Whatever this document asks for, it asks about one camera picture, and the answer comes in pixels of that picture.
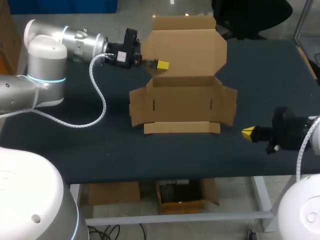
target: open cardboard box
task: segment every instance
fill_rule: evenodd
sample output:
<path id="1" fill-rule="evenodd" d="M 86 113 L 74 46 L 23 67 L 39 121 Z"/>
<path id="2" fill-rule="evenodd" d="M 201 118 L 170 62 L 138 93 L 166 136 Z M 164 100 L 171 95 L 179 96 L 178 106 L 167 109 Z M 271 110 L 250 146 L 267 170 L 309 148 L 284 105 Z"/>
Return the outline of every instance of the open cardboard box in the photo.
<path id="1" fill-rule="evenodd" d="M 141 44 L 144 59 L 169 62 L 168 71 L 148 69 L 146 87 L 130 92 L 132 126 L 144 134 L 220 133 L 233 125 L 237 91 L 215 77 L 227 61 L 227 42 L 212 16 L 157 17 Z"/>
<path id="2" fill-rule="evenodd" d="M 200 192 L 198 199 L 183 201 L 182 199 L 176 202 L 165 202 L 161 194 L 161 186 L 156 183 L 156 194 L 159 204 L 160 214 L 197 214 L 202 213 L 207 202 L 219 205 L 219 194 L 214 178 L 205 178 L 197 181 L 198 188 L 196 192 Z M 196 192 L 190 192 L 191 196 L 198 195 Z"/>

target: table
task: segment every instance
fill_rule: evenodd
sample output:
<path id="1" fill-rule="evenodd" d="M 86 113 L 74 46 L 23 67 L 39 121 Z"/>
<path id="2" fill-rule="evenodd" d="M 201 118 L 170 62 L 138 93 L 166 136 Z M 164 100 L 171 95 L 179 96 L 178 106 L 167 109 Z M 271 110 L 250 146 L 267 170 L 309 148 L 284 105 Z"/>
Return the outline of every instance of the table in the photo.
<path id="1" fill-rule="evenodd" d="M 144 135 L 141 126 L 131 127 L 129 91 L 145 86 L 150 75 L 142 68 L 123 70 L 107 65 L 97 67 L 94 73 L 108 102 L 108 113 L 100 123 L 72 129 L 33 113 L 18 115 L 6 120 L 0 145 L 46 157 L 66 183 L 77 184 L 72 186 L 75 196 L 79 184 L 84 183 L 252 176 L 261 210 L 89 219 L 90 225 L 268 218 L 265 230 L 273 229 L 277 205 L 271 209 L 261 176 L 294 175 L 297 152 L 267 155 L 266 143 L 246 141 L 241 130 L 270 126 L 276 106 L 288 106 L 298 116 L 319 114 L 319 87 L 293 42 L 228 42 L 227 64 L 217 77 L 238 90 L 237 114 L 233 127 L 223 126 L 221 135 Z M 64 102 L 44 111 L 70 123 L 84 124 L 96 119 L 101 109 L 100 99 L 91 87 L 88 66 L 68 63 Z M 312 151 L 304 155 L 301 172 L 320 172 L 319 158 Z"/>

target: black chair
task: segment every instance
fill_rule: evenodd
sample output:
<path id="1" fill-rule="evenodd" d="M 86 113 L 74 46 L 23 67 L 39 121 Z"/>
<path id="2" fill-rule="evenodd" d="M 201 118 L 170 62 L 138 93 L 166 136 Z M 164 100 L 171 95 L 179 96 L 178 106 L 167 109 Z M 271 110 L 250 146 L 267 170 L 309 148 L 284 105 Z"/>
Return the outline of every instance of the black chair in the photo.
<path id="1" fill-rule="evenodd" d="M 293 9 L 286 0 L 212 0 L 217 24 L 230 32 L 224 39 L 265 39 L 259 35 L 288 19 Z"/>

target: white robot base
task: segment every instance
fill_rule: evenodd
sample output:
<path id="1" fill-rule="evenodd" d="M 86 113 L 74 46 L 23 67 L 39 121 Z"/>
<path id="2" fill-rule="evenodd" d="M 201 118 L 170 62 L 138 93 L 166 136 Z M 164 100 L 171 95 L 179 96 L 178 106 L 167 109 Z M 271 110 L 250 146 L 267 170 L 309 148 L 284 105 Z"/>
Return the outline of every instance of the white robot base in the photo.
<path id="1" fill-rule="evenodd" d="M 78 206 L 47 159 L 0 147 L 0 239 L 89 240 Z"/>

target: blue container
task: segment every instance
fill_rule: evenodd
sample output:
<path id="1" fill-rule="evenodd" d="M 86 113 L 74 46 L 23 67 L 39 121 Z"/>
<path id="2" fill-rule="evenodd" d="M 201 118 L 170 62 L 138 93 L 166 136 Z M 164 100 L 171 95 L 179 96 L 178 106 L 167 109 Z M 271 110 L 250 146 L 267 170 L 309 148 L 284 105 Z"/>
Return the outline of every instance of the blue container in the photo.
<path id="1" fill-rule="evenodd" d="M 118 0 L 8 0 L 12 14 L 113 14 Z"/>

